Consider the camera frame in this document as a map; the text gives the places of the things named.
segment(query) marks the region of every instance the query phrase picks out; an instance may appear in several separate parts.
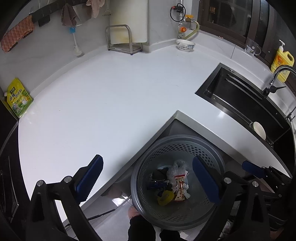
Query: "yellow bottle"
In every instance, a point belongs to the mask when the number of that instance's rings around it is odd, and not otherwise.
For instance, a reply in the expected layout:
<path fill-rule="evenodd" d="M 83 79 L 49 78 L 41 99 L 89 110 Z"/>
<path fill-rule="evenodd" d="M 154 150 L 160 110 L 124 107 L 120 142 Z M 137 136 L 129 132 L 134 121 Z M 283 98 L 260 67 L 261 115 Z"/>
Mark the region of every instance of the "yellow bottle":
<path fill-rule="evenodd" d="M 274 62 L 271 65 L 271 71 L 274 72 L 276 70 L 277 67 L 287 64 L 289 66 L 293 66 L 294 64 L 294 57 L 288 52 L 284 52 L 284 45 L 285 43 L 283 41 L 281 41 L 281 46 L 279 47 L 277 53 L 276 53 L 276 57 L 274 58 Z M 282 71 L 279 75 L 278 75 L 278 79 L 284 83 L 288 76 L 289 76 L 290 71 Z"/>

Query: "blue gripper pad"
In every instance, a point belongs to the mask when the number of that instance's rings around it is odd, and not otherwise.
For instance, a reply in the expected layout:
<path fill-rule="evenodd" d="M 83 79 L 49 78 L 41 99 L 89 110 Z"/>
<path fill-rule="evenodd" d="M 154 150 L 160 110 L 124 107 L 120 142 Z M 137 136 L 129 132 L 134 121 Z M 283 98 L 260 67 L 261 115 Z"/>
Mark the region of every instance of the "blue gripper pad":
<path fill-rule="evenodd" d="M 75 181 L 74 191 L 76 193 L 75 200 L 77 203 L 86 201 L 103 170 L 103 164 L 103 158 L 100 155 L 96 155 L 87 167 L 81 167 L 76 172 L 73 179 Z"/>
<path fill-rule="evenodd" d="M 258 167 L 255 164 L 253 164 L 252 162 L 244 161 L 242 163 L 242 168 L 257 178 L 265 177 L 265 171 L 261 167 Z"/>
<path fill-rule="evenodd" d="M 192 161 L 192 169 L 200 184 L 202 185 L 209 201 L 215 204 L 219 204 L 219 190 L 221 183 L 219 182 L 219 180 L 217 180 L 217 178 L 212 176 L 212 174 L 210 173 L 211 168 L 207 166 L 207 164 L 202 160 L 200 156 L 196 156 L 193 158 Z"/>

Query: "brown towel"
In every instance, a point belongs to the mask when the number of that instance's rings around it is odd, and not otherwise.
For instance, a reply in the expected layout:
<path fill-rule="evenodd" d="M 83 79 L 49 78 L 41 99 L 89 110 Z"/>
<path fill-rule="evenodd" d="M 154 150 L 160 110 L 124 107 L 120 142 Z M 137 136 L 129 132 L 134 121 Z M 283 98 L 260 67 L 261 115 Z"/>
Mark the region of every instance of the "brown towel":
<path fill-rule="evenodd" d="M 68 3 L 65 4 L 65 6 L 62 9 L 62 15 L 61 15 L 61 22 L 63 23 L 63 26 L 68 27 L 75 27 L 76 26 L 76 20 L 77 17 L 73 7 L 69 5 Z"/>
<path fill-rule="evenodd" d="M 10 29 L 1 40 L 1 47 L 8 52 L 17 42 L 34 30 L 32 15 L 25 17 L 16 26 Z"/>

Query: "metal rack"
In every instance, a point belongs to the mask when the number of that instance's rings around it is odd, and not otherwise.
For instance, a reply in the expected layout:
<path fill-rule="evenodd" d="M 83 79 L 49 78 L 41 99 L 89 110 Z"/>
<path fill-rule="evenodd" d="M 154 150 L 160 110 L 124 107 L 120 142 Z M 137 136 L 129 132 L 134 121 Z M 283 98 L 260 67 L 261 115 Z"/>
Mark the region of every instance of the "metal rack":
<path fill-rule="evenodd" d="M 111 44 L 108 30 L 110 28 L 114 27 L 125 27 L 128 31 L 128 40 L 129 43 L 124 43 L 124 44 Z M 112 51 L 117 51 L 117 52 L 122 52 L 122 53 L 129 53 L 130 55 L 133 55 L 138 52 L 142 52 L 142 43 L 133 43 L 132 42 L 132 35 L 131 35 L 131 29 L 128 25 L 126 24 L 119 24 L 119 25 L 110 25 L 107 26 L 105 29 L 105 34 L 106 34 L 106 40 L 107 40 L 107 48 L 108 50 Z"/>

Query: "pink towel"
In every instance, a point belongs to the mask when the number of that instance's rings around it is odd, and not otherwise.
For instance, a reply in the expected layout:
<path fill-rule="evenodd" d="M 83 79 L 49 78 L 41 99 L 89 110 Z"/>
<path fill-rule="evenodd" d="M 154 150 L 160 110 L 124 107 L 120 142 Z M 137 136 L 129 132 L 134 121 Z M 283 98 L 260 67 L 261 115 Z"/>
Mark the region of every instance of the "pink towel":
<path fill-rule="evenodd" d="M 25 17 L 16 26 L 10 29 L 1 40 L 1 47 L 4 52 L 8 52 L 21 38 L 35 29 L 32 22 L 32 15 Z"/>
<path fill-rule="evenodd" d="M 97 18 L 100 8 L 105 4 L 105 0 L 87 0 L 86 5 L 91 6 L 92 17 Z"/>

